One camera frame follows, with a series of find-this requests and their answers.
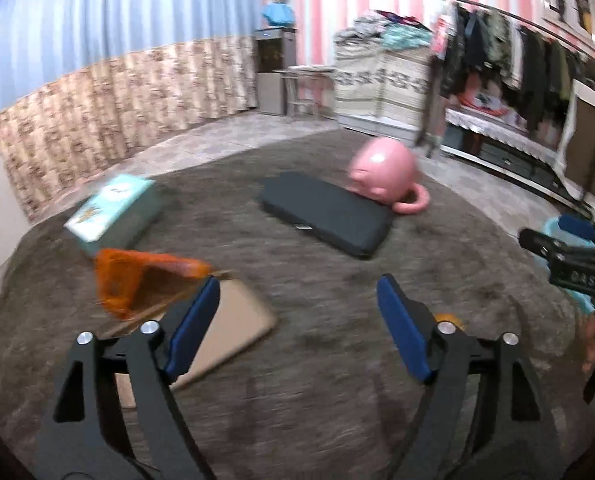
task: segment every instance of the small table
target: small table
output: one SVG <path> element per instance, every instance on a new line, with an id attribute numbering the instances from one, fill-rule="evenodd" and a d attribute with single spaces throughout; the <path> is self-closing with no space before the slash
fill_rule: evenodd
<path id="1" fill-rule="evenodd" d="M 316 120 L 320 119 L 322 104 L 317 101 L 316 90 L 321 89 L 324 78 L 330 78 L 335 73 L 335 67 L 326 65 L 298 65 L 290 66 L 285 70 L 277 70 L 282 75 L 286 85 L 287 115 L 295 119 L 295 110 L 300 106 L 311 107 Z M 311 97 L 300 97 L 300 86 L 304 83 L 311 89 Z"/>

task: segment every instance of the pile of clothes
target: pile of clothes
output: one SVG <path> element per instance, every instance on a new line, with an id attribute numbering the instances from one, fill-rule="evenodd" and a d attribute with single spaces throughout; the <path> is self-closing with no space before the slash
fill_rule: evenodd
<path id="1" fill-rule="evenodd" d="M 449 40 L 441 66 L 442 97 L 457 95 L 475 108 L 487 96 L 500 98 L 524 119 L 529 136 L 538 137 L 540 130 L 561 130 L 574 79 L 595 90 L 593 58 L 499 12 L 469 11 L 449 2 L 443 18 L 449 22 Z"/>
<path id="2" fill-rule="evenodd" d="M 336 32 L 335 44 L 371 41 L 385 50 L 406 50 L 429 46 L 433 33 L 413 17 L 385 10 L 369 10 L 354 20 L 353 26 Z"/>

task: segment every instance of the teal box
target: teal box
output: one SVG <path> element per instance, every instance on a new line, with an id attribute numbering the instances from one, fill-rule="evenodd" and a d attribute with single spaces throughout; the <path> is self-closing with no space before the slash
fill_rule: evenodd
<path id="1" fill-rule="evenodd" d="M 121 174 L 64 225 L 88 256 L 102 248 L 128 249 L 162 209 L 154 180 Z"/>

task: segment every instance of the blue curtain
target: blue curtain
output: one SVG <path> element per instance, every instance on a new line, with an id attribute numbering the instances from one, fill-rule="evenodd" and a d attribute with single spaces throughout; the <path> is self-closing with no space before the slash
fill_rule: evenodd
<path id="1" fill-rule="evenodd" d="M 0 110 L 107 57 L 248 36 L 261 0 L 0 0 Z"/>

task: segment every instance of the brown patterned curtain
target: brown patterned curtain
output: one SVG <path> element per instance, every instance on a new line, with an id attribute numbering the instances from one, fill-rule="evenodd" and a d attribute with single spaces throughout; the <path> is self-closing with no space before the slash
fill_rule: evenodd
<path id="1" fill-rule="evenodd" d="M 78 182 L 207 119 L 257 106 L 253 39 L 131 52 L 48 83 L 0 112 L 0 152 L 33 219 Z"/>

